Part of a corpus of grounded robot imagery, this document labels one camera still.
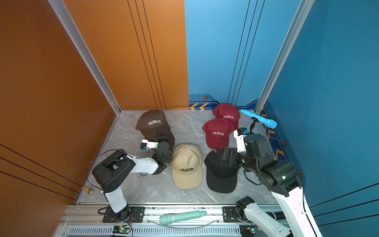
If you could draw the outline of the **maroon cap front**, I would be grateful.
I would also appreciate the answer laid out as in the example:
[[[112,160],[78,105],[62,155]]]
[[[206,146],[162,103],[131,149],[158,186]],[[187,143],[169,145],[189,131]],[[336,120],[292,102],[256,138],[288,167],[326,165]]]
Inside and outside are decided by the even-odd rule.
[[[208,121],[202,130],[205,132],[207,146],[218,150],[229,146],[230,134],[234,131],[234,126],[227,119],[215,118]]]

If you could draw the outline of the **brown cap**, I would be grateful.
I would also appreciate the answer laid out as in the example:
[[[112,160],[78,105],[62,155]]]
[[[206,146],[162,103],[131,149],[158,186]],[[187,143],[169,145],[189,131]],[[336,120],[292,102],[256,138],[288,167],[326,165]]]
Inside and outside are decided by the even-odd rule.
[[[157,132],[173,138],[165,113],[162,110],[149,110],[143,113],[139,117],[135,129],[139,130],[148,140],[155,139]]]
[[[146,131],[145,138],[154,142],[167,142],[172,148],[175,144],[175,138],[170,129],[158,127]]]

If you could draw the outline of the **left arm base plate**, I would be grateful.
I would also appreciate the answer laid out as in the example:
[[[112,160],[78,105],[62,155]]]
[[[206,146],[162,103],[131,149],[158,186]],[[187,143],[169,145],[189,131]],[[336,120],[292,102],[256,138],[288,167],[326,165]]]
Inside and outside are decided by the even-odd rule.
[[[127,206],[119,213],[114,213],[110,206],[107,206],[103,216],[103,223],[142,223],[145,214],[145,207]]]

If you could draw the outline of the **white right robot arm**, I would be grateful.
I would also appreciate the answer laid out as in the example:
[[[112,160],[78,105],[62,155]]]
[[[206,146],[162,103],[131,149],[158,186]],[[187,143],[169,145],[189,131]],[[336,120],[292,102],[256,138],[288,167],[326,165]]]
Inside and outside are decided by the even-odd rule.
[[[236,203],[238,218],[255,224],[269,237],[320,237],[322,234],[307,204],[296,169],[286,161],[277,160],[269,140],[260,134],[240,135],[236,141],[236,148],[215,151],[220,164],[255,173],[280,205],[289,226],[283,226],[261,210],[250,197]]]

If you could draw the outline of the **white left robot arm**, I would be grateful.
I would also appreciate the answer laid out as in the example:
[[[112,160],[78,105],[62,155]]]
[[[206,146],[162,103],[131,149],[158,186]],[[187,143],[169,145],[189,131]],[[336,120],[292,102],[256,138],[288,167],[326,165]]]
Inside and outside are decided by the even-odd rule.
[[[168,141],[168,136],[158,132],[153,142],[144,139],[141,143],[143,151],[153,151],[151,157],[136,157],[117,149],[95,166],[92,174],[101,186],[112,214],[122,220],[129,215],[129,206],[120,187],[129,174],[158,175],[171,163],[172,148]]]

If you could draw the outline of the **black cap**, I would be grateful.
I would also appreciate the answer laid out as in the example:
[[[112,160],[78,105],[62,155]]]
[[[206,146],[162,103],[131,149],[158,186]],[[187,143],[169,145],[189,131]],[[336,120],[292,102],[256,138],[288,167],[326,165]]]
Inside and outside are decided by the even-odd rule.
[[[206,182],[209,189],[217,193],[232,193],[237,185],[239,166],[221,165],[215,151],[210,152],[204,161],[207,169]]]

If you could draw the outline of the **beige cap front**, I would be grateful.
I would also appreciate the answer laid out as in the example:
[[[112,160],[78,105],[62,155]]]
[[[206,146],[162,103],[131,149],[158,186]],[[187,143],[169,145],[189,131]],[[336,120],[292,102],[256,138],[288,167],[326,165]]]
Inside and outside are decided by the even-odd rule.
[[[198,147],[181,144],[173,151],[170,164],[173,181],[179,189],[193,189],[202,182],[202,154]]]

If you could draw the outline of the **maroon cap back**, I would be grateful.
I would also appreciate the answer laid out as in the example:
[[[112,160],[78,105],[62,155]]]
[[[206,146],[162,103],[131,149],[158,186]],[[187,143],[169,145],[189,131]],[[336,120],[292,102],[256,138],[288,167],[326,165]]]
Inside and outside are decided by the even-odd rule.
[[[240,112],[231,104],[219,104],[213,109],[213,115],[217,118],[224,118],[229,120],[234,126],[235,130],[238,129]]]

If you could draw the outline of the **maroon cap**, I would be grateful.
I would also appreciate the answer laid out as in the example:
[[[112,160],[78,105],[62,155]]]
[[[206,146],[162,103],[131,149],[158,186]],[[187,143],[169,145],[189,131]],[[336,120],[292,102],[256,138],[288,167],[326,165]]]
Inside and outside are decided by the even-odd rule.
[[[234,126],[227,119],[215,118],[208,121],[202,130],[205,132],[207,146],[218,150],[229,146],[230,134],[234,131]]]
[[[229,120],[234,126],[235,130],[238,129],[240,112],[231,104],[219,104],[213,109],[213,115],[217,118],[224,118]]]

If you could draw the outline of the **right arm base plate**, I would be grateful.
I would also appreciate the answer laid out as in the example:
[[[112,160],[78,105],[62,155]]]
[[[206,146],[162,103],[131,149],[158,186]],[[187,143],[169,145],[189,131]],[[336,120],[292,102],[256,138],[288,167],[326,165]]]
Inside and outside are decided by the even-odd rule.
[[[223,221],[224,223],[235,223],[240,222],[238,219],[237,211],[235,206],[223,206]]]

